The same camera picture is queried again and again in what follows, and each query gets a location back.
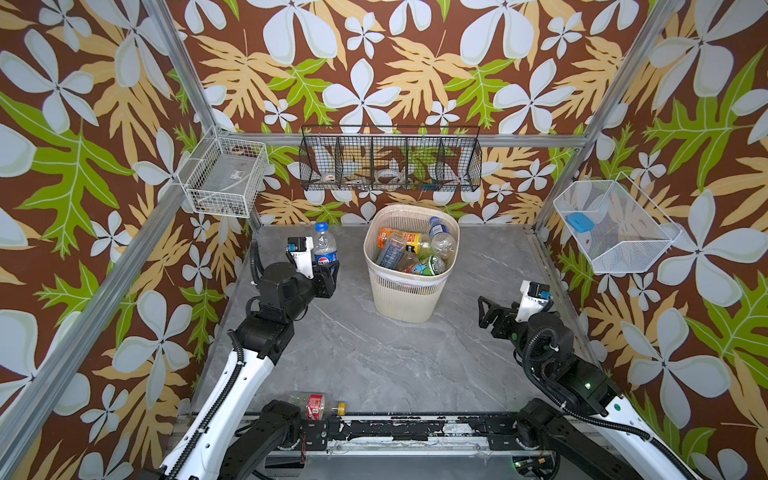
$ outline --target blue sponge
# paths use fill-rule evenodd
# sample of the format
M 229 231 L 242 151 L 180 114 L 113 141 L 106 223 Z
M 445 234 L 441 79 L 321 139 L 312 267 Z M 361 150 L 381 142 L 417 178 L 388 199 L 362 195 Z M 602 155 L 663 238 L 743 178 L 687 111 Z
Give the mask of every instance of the blue sponge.
M 594 228 L 594 222 L 589 220 L 589 217 L 581 213 L 570 214 L 568 215 L 568 218 L 565 219 L 565 221 L 567 221 L 568 224 L 571 225 L 574 230 L 579 233 L 587 233 L 589 230 Z

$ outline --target wall-mounted basket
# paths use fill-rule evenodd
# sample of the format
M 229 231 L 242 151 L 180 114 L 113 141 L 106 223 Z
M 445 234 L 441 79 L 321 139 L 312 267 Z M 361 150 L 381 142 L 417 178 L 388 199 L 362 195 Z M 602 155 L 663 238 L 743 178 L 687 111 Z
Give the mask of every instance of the wall-mounted basket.
M 575 181 L 554 208 L 595 273 L 647 272 L 682 230 L 634 185 L 643 204 L 666 221 L 659 224 L 619 180 Z
M 184 193 L 196 213 L 248 217 L 269 164 L 264 144 L 212 138 L 201 154 L 195 149 L 189 161 L 197 166 L 184 183 Z
M 480 187 L 479 128 L 471 135 L 443 134 L 446 129 L 440 128 L 434 128 L 433 134 L 426 127 L 398 127 L 403 133 L 392 134 L 329 133 L 331 129 L 302 127 L 299 163 L 304 190 L 474 191 Z

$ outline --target gray marble floor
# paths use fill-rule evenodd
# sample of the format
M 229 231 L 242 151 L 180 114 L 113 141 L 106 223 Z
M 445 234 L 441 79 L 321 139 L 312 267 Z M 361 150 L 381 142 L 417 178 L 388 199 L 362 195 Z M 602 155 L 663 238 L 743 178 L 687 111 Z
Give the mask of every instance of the gray marble floor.
M 263 227 L 265 264 L 284 260 L 287 237 L 312 227 Z M 462 228 L 456 266 L 432 318 L 421 324 L 380 315 L 373 305 L 362 241 L 367 227 L 337 227 L 338 287 L 315 299 L 270 377 L 250 404 L 260 411 L 289 391 L 325 392 L 355 412 L 510 411 L 541 396 L 512 357 L 511 343 L 477 326 L 477 297 L 501 304 L 520 300 L 520 282 L 543 282 L 525 232 L 517 227 Z M 193 411 L 203 405 L 223 371 L 231 345 L 223 332 L 242 322 L 257 294 L 247 266 L 230 300 Z

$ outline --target white wire basket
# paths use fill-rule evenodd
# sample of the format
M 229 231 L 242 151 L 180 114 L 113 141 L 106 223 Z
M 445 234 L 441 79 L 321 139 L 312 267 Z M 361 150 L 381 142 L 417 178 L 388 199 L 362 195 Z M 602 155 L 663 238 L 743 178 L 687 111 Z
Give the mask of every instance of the white wire basket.
M 269 163 L 264 144 L 219 137 L 190 161 L 197 166 L 184 193 L 195 213 L 248 218 Z
M 643 204 L 659 212 L 659 224 L 619 180 L 579 180 L 554 201 L 595 273 L 643 273 L 681 233 L 680 227 L 637 185 Z

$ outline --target black wire basket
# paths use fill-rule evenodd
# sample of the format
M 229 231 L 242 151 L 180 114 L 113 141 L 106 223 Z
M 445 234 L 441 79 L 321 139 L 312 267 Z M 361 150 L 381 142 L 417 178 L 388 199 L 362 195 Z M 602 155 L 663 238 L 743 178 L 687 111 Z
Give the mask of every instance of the black wire basket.
M 299 149 L 304 190 L 474 191 L 480 187 L 479 127 L 396 127 L 392 133 L 305 125 Z M 381 127 L 392 130 L 392 127 Z

